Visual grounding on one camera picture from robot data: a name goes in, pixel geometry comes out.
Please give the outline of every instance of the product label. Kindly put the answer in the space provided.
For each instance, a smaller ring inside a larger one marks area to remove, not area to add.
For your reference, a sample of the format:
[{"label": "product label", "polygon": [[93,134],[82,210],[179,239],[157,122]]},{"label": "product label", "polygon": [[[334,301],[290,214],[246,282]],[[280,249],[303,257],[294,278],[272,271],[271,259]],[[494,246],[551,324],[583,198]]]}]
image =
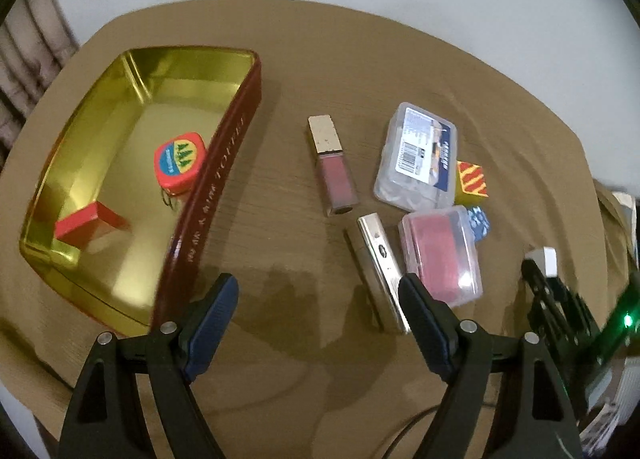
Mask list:
[{"label": "product label", "polygon": [[176,139],[164,147],[158,165],[165,175],[181,175],[190,171],[197,156],[198,149],[191,141]]},{"label": "product label", "polygon": [[447,191],[450,137],[448,126],[407,107],[396,171]]}]

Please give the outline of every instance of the brown tabletop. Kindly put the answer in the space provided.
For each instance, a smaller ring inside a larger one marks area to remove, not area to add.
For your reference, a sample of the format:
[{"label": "brown tabletop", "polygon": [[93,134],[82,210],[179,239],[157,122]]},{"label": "brown tabletop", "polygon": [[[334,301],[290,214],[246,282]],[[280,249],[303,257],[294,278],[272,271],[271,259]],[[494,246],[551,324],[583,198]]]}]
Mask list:
[{"label": "brown tabletop", "polygon": [[[121,52],[151,45],[248,48],[262,59],[263,99],[234,164],[202,259],[240,283],[238,310],[209,371],[193,385],[221,447],[236,458],[379,457],[444,385],[413,338],[379,333],[343,229],[400,210],[372,186],[399,103],[458,128],[458,158],[481,164],[492,223],[479,243],[484,296],[457,309],[488,331],[526,329],[524,253],[558,249],[561,276],[602,323],[610,309],[596,192],[579,140],[549,109],[481,61],[425,33],[340,7],[290,0],[198,0],[106,25],[76,54],[28,120],[0,176],[0,377],[57,435],[95,337],[104,329],[52,292],[18,252],[28,202],[79,101]],[[362,203],[327,218],[305,137],[330,114]],[[159,457],[170,457],[148,385],[142,398]],[[490,389],[488,396],[493,396]],[[474,453],[486,436],[482,417]],[[424,425],[403,445],[405,456]],[[398,451],[396,457],[404,457]]]}]

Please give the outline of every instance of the wire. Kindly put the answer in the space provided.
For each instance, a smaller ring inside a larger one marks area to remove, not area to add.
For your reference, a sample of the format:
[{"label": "wire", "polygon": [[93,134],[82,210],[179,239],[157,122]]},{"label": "wire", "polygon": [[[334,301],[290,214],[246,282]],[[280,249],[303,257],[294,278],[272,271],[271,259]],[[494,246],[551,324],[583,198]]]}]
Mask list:
[{"label": "wire", "polygon": [[[482,406],[487,407],[488,409],[495,409],[495,405],[493,403],[486,403],[483,401]],[[386,449],[385,453],[380,459],[389,459],[393,451],[398,446],[398,444],[402,441],[402,439],[404,439],[404,436],[406,436],[414,426],[420,423],[421,420],[423,420],[428,415],[436,412],[439,408],[440,408],[439,405],[435,405],[433,407],[429,407],[428,409],[424,409],[422,410],[422,412],[418,412],[416,415],[414,415],[409,420],[409,422],[406,425],[404,425],[404,428],[400,432],[398,432],[398,435],[396,435],[396,437],[391,442],[391,444]]]}]

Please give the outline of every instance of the silver bolt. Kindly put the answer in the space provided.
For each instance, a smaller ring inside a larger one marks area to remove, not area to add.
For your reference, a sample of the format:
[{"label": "silver bolt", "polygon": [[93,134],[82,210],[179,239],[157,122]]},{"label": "silver bolt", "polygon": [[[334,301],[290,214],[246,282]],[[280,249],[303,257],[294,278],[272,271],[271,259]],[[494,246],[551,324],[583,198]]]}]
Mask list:
[{"label": "silver bolt", "polygon": [[524,333],[524,339],[532,345],[536,345],[540,341],[540,337],[532,332]]},{"label": "silver bolt", "polygon": [[178,328],[178,326],[176,325],[175,322],[164,322],[161,326],[160,326],[160,332],[162,334],[171,334],[172,332],[174,332],[176,329]]},{"label": "silver bolt", "polygon": [[462,322],[460,322],[460,328],[465,331],[465,333],[475,333],[478,330],[478,324],[473,320],[462,320]]},{"label": "silver bolt", "polygon": [[104,333],[100,333],[98,335],[98,343],[100,345],[106,345],[108,344],[111,340],[113,340],[113,335],[110,332],[104,332]]}]

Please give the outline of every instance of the lip gloss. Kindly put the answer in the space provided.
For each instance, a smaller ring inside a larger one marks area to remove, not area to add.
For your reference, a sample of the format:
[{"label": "lip gloss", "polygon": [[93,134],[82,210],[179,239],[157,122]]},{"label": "lip gloss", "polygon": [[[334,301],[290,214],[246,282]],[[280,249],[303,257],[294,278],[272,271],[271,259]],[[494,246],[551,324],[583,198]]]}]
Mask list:
[{"label": "lip gloss", "polygon": [[358,204],[358,196],[331,116],[310,116],[309,129],[327,215],[350,212]]}]

